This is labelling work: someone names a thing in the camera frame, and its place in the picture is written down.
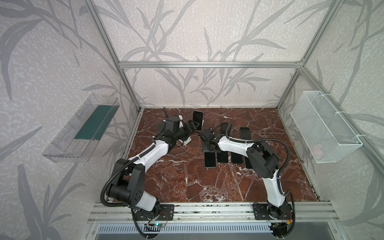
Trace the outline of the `purple-edged smartphone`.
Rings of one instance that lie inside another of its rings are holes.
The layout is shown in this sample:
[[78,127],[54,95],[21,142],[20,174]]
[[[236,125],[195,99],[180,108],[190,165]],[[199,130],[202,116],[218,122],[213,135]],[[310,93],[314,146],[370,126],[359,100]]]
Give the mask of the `purple-edged smartphone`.
[[203,122],[204,122],[203,116],[204,116],[204,113],[201,111],[194,111],[193,112],[193,121],[198,123],[198,126],[196,128],[196,131],[198,131],[198,132],[200,132],[202,130],[202,126],[203,126]]

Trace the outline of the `green-edged smartphone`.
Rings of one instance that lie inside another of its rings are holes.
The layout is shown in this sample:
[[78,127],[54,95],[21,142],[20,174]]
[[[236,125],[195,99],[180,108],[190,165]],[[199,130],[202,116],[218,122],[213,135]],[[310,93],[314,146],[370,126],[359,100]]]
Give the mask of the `green-edged smartphone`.
[[215,168],[216,167],[216,153],[204,153],[205,157],[205,167],[206,168]]

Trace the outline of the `black smartphone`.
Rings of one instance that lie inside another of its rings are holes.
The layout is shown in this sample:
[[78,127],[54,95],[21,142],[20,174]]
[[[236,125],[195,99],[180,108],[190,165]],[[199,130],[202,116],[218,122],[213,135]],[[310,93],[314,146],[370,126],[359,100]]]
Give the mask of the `black smartphone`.
[[232,162],[232,164],[242,164],[243,163],[243,155],[231,153],[231,162]]
[[245,165],[247,169],[253,169],[253,166],[249,160],[249,158],[245,158]]
[[227,164],[229,162],[229,153],[228,152],[217,153],[217,162]]

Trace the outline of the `black front smartphone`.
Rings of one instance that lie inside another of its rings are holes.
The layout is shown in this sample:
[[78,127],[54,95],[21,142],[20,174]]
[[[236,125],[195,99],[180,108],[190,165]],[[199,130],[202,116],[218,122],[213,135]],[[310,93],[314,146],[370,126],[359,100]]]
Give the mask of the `black front smartphone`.
[[245,158],[245,165],[247,169],[253,169],[253,166],[249,160],[249,158]]

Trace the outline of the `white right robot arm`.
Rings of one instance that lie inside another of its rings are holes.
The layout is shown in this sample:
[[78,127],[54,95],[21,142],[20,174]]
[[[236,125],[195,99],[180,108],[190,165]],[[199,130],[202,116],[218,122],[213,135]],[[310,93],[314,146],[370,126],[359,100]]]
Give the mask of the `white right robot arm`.
[[[204,153],[231,152],[247,157],[256,174],[262,178],[267,191],[270,211],[282,213],[287,208],[285,192],[281,186],[281,172],[289,163],[289,147],[278,139],[243,140],[230,137],[227,133],[214,135],[213,130],[202,131],[199,135]],[[281,143],[287,150],[286,161],[279,168],[280,159],[269,141]]]

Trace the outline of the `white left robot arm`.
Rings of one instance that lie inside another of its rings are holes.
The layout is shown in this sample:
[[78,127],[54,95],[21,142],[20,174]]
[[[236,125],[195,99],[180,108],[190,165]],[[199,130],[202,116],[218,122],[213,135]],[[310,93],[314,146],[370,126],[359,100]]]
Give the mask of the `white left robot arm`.
[[129,159],[119,159],[110,178],[103,186],[100,201],[106,207],[129,207],[131,210],[158,216],[161,211],[158,198],[145,191],[145,175],[161,157],[181,141],[186,143],[201,124],[180,116],[165,117],[152,144]]

